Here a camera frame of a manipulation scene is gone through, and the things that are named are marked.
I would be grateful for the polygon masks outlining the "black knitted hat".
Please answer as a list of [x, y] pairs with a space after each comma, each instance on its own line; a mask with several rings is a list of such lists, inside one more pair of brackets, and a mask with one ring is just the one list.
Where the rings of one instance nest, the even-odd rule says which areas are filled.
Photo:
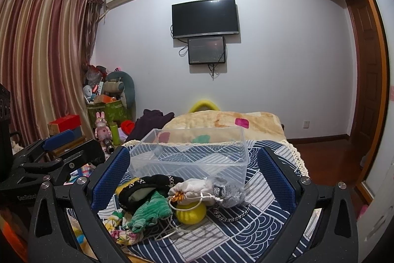
[[155, 192], [167, 196], [172, 187], [183, 181], [183, 178], [173, 175], [156, 174], [140, 177], [121, 190], [117, 197], [119, 205], [123, 210], [133, 214], [150, 200]]

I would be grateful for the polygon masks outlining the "white drawstring pouch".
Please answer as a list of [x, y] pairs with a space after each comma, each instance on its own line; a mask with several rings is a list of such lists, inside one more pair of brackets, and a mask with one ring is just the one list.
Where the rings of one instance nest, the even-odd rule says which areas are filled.
[[223, 199], [214, 195], [214, 185], [211, 179], [187, 179], [170, 188], [168, 198], [173, 203], [188, 205], [203, 202], [208, 206], [221, 205]]

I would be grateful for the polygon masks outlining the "yellow fuzzy ball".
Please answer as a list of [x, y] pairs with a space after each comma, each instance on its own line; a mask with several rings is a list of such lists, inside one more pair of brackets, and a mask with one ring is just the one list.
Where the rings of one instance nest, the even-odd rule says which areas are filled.
[[195, 225], [200, 223], [206, 216], [206, 205], [198, 202], [177, 205], [176, 218], [185, 225]]

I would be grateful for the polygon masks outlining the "floral fabric scrunchie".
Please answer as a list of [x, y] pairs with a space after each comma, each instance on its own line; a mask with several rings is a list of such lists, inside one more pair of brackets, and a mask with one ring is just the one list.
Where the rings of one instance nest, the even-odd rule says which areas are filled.
[[131, 215], [127, 212], [113, 211], [103, 221], [103, 225], [111, 237], [120, 246], [131, 246], [140, 242], [144, 235], [142, 232], [134, 233], [130, 227]]

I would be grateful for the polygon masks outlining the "red box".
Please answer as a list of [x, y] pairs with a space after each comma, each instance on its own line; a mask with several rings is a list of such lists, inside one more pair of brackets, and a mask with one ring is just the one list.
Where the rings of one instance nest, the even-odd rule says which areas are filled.
[[67, 115], [48, 123], [48, 130], [50, 136], [54, 136], [69, 129], [74, 130], [80, 125], [81, 119], [79, 115]]

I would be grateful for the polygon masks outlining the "pink rabbit plush toy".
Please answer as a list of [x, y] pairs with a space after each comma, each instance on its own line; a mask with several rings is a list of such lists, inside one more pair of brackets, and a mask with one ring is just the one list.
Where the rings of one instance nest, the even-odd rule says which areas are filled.
[[99, 141], [112, 140], [112, 133], [105, 119], [105, 112], [96, 113], [95, 138]]

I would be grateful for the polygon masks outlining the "blue patterned tablecloth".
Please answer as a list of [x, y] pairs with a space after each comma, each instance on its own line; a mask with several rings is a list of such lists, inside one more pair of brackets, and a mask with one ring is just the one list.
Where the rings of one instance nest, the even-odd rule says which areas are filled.
[[[249, 213], [238, 219], [243, 208], [221, 209], [227, 218], [217, 219], [212, 209], [198, 224], [187, 226], [173, 219], [159, 221], [143, 232], [143, 239], [131, 246], [120, 246], [132, 262], [256, 262], [290, 214], [282, 210], [257, 164], [257, 153], [269, 147], [296, 175], [308, 171], [297, 149], [287, 141], [249, 141], [250, 163], [246, 171], [246, 201]], [[106, 209], [99, 211], [103, 222], [113, 211], [121, 211], [117, 195]]]

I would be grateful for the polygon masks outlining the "green storage box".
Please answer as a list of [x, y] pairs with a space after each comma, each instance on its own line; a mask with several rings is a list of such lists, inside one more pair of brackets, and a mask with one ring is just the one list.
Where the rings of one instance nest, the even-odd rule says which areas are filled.
[[87, 113], [91, 127], [96, 126], [96, 113], [105, 113], [108, 123], [115, 122], [118, 126], [125, 120], [132, 120], [132, 111], [123, 106], [121, 100], [109, 103], [100, 103], [87, 106]]

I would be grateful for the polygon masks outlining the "clear plastic storage bin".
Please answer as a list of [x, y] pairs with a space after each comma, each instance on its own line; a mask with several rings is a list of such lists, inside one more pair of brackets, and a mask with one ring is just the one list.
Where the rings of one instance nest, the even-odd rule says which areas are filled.
[[246, 183], [249, 163], [241, 127], [153, 129], [129, 147], [131, 177], [225, 177]]

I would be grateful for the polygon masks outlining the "grey green plush toy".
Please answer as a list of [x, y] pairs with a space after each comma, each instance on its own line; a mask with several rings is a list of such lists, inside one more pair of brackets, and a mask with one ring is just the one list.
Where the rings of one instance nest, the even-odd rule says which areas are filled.
[[111, 97], [119, 97], [122, 105], [128, 111], [132, 111], [136, 92], [133, 78], [128, 73], [117, 70], [107, 74], [103, 84], [103, 93]]

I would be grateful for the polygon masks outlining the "beige plush blanket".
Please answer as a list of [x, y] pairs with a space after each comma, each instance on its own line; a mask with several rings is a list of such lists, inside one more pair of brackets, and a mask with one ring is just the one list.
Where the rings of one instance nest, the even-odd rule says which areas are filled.
[[217, 110], [196, 111], [175, 117], [163, 129], [194, 129], [205, 127], [241, 127], [244, 130], [246, 140], [272, 140], [280, 142], [286, 139], [279, 117], [263, 111], [250, 113]]

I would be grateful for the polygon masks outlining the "brown wooden door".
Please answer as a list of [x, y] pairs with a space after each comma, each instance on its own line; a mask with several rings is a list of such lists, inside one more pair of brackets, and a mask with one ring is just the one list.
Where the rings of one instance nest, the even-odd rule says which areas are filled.
[[357, 187], [366, 179], [381, 143], [389, 97], [389, 54], [377, 0], [346, 0], [357, 56], [357, 98], [352, 142], [365, 152]]

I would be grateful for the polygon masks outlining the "wall power socket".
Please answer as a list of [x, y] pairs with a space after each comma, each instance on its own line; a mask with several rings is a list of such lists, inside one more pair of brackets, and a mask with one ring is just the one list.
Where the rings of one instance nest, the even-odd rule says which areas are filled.
[[308, 129], [308, 128], [309, 128], [309, 125], [310, 125], [310, 121], [304, 121], [302, 127], [303, 127], [304, 129]]

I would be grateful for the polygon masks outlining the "small wall monitor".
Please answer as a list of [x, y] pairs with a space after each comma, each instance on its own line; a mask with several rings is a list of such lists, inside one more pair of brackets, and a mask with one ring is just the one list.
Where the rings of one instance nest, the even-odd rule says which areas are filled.
[[188, 63], [208, 65], [226, 62], [226, 43], [223, 36], [188, 39]]

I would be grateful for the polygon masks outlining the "large wall television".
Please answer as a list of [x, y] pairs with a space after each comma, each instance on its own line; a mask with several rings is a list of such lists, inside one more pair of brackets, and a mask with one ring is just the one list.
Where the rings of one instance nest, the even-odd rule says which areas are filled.
[[239, 33], [235, 0], [200, 0], [172, 5], [173, 38]]

